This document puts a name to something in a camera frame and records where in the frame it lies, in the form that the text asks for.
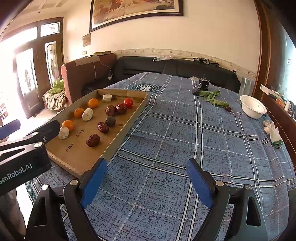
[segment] double door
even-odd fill
[[[43,95],[61,80],[62,35],[52,35],[28,42],[15,49],[13,72],[17,93],[27,118],[43,108]]]

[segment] orange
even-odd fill
[[[66,120],[62,123],[62,126],[67,127],[69,131],[74,130],[74,123],[71,120]]]
[[[91,109],[97,108],[99,106],[99,101],[96,98],[92,98],[92,99],[89,100],[88,106]]]
[[[74,111],[74,116],[75,116],[76,118],[81,118],[83,112],[84,112],[84,109],[82,109],[82,108],[77,108],[77,109]]]

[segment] screw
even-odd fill
[[[224,185],[224,182],[218,180],[218,181],[216,181],[216,185],[219,187],[222,187]]]
[[[252,190],[252,187],[250,185],[245,185],[245,189],[247,189],[248,191],[251,191]]]
[[[43,145],[42,142],[37,142],[37,143],[34,144],[34,147],[38,148],[38,147],[41,147],[42,145]]]
[[[47,189],[48,189],[48,185],[47,185],[47,184],[43,185],[43,186],[41,187],[41,189],[42,189],[42,190],[47,190]]]
[[[71,182],[70,182],[70,185],[71,186],[75,186],[75,185],[77,185],[78,184],[78,181],[77,180],[72,180]]]

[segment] plastic bowl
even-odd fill
[[[265,105],[251,96],[242,95],[240,100],[242,102],[242,110],[251,118],[258,119],[267,112]]]

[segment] red tomato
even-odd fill
[[[124,103],[127,106],[127,108],[131,108],[133,106],[133,100],[131,98],[125,98]]]

